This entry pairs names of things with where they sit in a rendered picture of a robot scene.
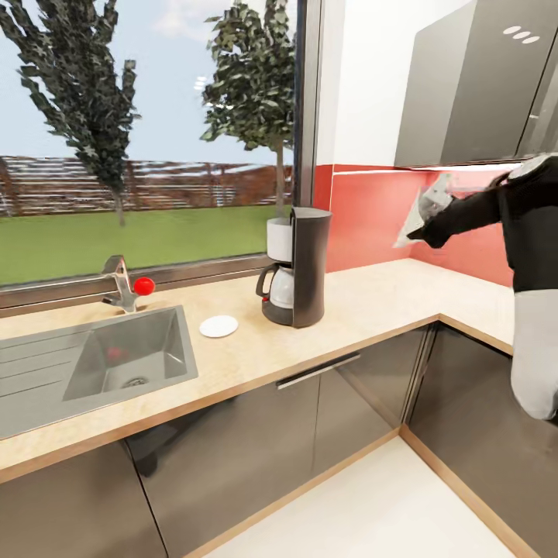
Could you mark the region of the saucer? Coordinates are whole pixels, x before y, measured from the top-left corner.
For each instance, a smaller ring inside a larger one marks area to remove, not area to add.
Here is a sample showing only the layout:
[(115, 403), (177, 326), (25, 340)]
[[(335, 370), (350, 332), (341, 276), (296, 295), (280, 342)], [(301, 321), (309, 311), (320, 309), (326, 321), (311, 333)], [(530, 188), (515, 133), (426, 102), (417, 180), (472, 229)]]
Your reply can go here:
[(199, 330), (207, 337), (223, 337), (231, 334), (238, 328), (238, 322), (233, 317), (220, 315), (205, 320)]

